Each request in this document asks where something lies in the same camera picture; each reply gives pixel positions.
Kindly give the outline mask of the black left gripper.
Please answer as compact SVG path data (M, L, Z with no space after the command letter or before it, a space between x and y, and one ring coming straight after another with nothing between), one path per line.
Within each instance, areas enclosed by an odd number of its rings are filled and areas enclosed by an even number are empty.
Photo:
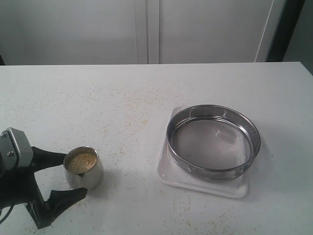
M75 203L84 199L87 188L52 190L47 201L42 197L34 173L64 164L65 153L50 152L32 146L33 158L25 169L8 169L0 162L0 209L9 208L0 219L4 222L15 205L26 204L26 209L36 223L51 223Z

